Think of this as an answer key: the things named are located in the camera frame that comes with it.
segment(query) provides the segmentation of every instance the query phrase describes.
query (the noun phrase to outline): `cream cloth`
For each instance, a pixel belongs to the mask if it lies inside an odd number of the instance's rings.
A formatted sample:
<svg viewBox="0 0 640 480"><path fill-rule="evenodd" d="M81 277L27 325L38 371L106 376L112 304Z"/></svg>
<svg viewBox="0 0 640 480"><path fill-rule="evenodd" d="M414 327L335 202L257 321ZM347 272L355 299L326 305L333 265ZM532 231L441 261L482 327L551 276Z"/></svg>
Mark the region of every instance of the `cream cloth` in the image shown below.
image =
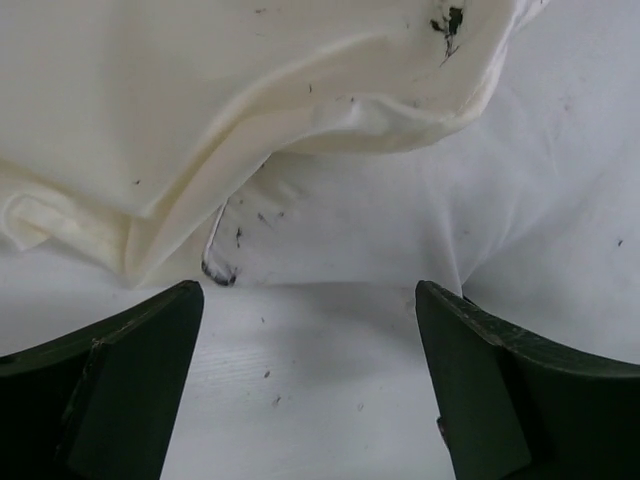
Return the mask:
<svg viewBox="0 0 640 480"><path fill-rule="evenodd" d="M0 234L193 276L273 152L400 152L477 118L540 0L0 2Z"/></svg>

